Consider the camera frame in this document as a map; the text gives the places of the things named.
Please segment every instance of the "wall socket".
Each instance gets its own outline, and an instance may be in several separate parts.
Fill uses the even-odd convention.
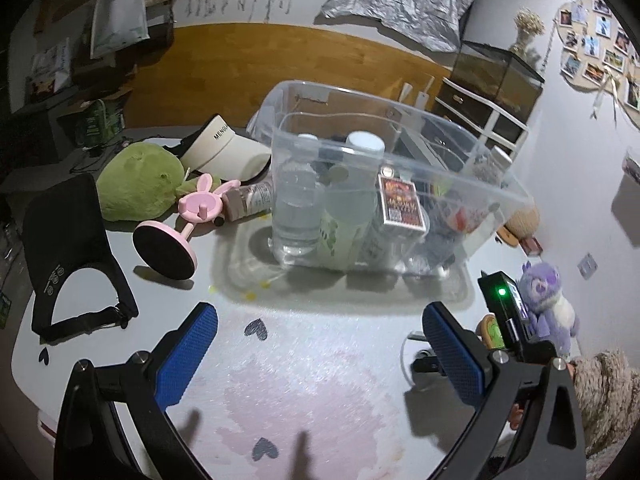
[[[588,280],[593,276],[593,273],[598,270],[598,264],[596,260],[593,259],[593,256],[591,256],[591,253],[587,253],[587,255],[580,260],[578,270],[580,270],[580,274],[585,280]]]

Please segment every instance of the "bunny-shaped phone holder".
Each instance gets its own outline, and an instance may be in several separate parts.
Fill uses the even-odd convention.
[[[222,211],[221,195],[240,186],[230,180],[210,191],[213,178],[200,176],[197,191],[178,200],[178,213],[187,224],[181,232],[156,220],[141,222],[133,231],[133,245],[140,257],[153,270],[172,280],[188,280],[198,267],[196,254],[189,245],[189,236],[196,224],[212,222]]]

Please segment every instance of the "white ribbon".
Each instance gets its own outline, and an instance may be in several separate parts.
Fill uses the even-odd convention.
[[[602,106],[602,100],[604,99],[604,91],[607,89],[609,81],[611,81],[611,89],[613,90],[613,122],[618,126],[618,106],[622,108],[622,104],[619,102],[620,97],[618,96],[618,78],[608,66],[604,67],[603,72],[604,77],[602,78],[602,83],[600,83],[600,87],[598,88],[596,99],[593,101],[591,117],[594,119],[598,118],[598,113]]]

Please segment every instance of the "purple plush bear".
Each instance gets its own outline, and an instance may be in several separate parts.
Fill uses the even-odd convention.
[[[540,339],[551,341],[559,356],[571,351],[571,338],[578,333],[579,321],[574,308],[562,295],[558,269],[542,262],[522,266],[518,290],[529,311],[534,332]]]

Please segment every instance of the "clear plastic storage bin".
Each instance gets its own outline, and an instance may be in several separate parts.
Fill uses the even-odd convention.
[[[347,142],[351,132],[384,146]],[[429,274],[532,203],[509,171],[491,183],[468,170],[490,152],[464,128],[361,92],[279,83],[253,135],[271,146],[272,251],[284,266]]]

